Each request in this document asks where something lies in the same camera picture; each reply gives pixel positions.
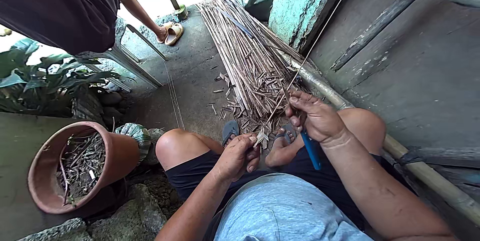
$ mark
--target gray t-shirt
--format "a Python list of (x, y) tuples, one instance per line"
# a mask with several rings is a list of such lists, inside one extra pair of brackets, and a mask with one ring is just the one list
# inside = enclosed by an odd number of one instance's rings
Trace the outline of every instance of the gray t-shirt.
[(289, 174), (259, 177), (225, 206), (215, 240), (368, 240), (323, 192)]

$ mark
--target clay flower pot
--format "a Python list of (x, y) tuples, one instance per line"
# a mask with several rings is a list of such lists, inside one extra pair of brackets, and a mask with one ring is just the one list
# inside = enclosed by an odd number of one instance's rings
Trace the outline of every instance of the clay flower pot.
[[(80, 201), (76, 201), (75, 206), (72, 204), (63, 206), (64, 190), (55, 176), (61, 152), (71, 135), (89, 130), (98, 131), (105, 142), (106, 157), (103, 172), (93, 189)], [(129, 174), (137, 165), (139, 156), (138, 143), (132, 137), (110, 133), (95, 122), (77, 122), (57, 131), (40, 148), (28, 172), (28, 189), (35, 203), (43, 211), (53, 214), (68, 213), (85, 205), (101, 188)]]

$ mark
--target person's left hand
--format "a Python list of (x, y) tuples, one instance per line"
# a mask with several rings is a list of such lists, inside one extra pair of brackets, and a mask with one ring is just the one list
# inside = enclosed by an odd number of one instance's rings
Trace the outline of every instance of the person's left hand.
[(225, 147), (212, 171), (225, 181), (235, 182), (245, 169), (251, 173), (260, 163), (260, 146), (253, 148), (257, 135), (246, 133), (234, 138)]

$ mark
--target dark shirt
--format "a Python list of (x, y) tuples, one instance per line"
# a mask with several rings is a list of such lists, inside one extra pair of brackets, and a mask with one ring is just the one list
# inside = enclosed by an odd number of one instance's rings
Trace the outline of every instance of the dark shirt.
[(115, 42), (119, 0), (0, 0), (0, 24), (74, 55)]

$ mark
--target blue knife handle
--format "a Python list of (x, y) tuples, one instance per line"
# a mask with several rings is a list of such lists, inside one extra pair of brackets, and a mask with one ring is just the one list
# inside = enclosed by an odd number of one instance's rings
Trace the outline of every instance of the blue knife handle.
[(303, 139), (303, 143), (305, 144), (305, 148), (307, 149), (308, 155), (310, 156), (310, 160), (313, 163), (313, 167), (315, 170), (321, 169), (320, 164), (320, 157), (318, 156), (319, 146), (318, 143), (312, 139), (307, 134), (307, 130), (303, 129), (300, 133)]

